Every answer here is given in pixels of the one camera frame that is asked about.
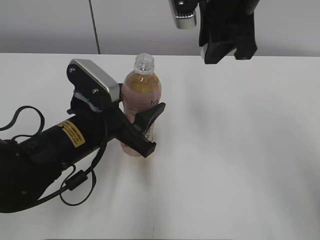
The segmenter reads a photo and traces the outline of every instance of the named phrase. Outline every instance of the bottle neck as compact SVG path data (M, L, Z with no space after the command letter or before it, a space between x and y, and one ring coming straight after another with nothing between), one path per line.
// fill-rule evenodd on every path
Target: bottle neck
M147 53L141 53L135 58L134 72L141 75L152 75L155 70L155 60Z

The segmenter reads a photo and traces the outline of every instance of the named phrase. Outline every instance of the yellow warning label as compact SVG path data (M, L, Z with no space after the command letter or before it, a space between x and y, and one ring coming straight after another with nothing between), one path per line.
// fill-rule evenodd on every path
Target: yellow warning label
M59 123L57 126L62 127L62 130L65 132L65 134L67 134L75 148L80 147L86 142L80 130L71 121L65 120Z

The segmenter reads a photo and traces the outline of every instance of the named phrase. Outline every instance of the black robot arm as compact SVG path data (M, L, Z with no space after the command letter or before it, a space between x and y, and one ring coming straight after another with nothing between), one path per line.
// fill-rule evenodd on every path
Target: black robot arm
M199 46L206 64L217 64L236 49L237 60L251 59L257 51L254 11L259 0L169 0L179 29L196 26L199 3Z
M11 127L24 108L33 108L41 117L40 130L29 139L17 143L0 140L0 212L13 213L42 204L66 190L73 190L92 174L92 189L96 184L94 168L101 159L107 142L116 138L139 152L149 156L155 142L145 138L145 132L164 111L165 104L136 114L130 123L119 108L121 84L86 59L73 59L67 68L67 77L74 85L69 119L41 131L42 114L25 106L15 114ZM65 182L59 190L39 199L62 172L98 150L87 170L80 170Z

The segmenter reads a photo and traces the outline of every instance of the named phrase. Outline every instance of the bottle label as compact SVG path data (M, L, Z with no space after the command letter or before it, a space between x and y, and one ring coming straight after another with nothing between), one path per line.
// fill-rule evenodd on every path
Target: bottle label
M141 93L130 89L127 85L122 86L122 100L124 114L128 120L133 123L136 114L148 110L159 103L161 97L161 88L157 88L152 92ZM145 137L153 140L154 124L147 130Z

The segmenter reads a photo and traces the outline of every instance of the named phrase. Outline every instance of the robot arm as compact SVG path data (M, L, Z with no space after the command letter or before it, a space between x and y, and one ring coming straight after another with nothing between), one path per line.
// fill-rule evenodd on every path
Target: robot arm
M248 60L257 51L254 11L259 0L169 0L178 29L194 28L199 4L199 46L206 64L217 64L236 49L237 60Z

